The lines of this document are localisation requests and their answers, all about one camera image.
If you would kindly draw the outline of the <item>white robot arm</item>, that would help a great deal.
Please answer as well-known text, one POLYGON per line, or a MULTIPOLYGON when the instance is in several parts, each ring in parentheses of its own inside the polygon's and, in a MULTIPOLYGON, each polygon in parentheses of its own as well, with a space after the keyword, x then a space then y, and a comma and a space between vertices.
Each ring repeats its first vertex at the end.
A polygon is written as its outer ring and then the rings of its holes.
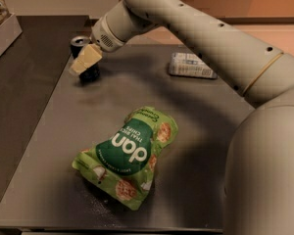
POLYGON ((121 0, 93 26, 72 70, 163 26, 253 107, 229 143, 224 235, 294 235, 294 56, 180 0, 121 0))

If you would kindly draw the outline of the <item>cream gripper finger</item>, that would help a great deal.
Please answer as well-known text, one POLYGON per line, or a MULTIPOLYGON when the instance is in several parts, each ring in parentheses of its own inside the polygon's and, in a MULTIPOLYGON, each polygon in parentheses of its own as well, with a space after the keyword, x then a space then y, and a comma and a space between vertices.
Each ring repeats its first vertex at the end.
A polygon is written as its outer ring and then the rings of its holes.
POLYGON ((72 75, 81 75, 102 59, 102 51, 96 44, 84 46, 70 66, 72 75))

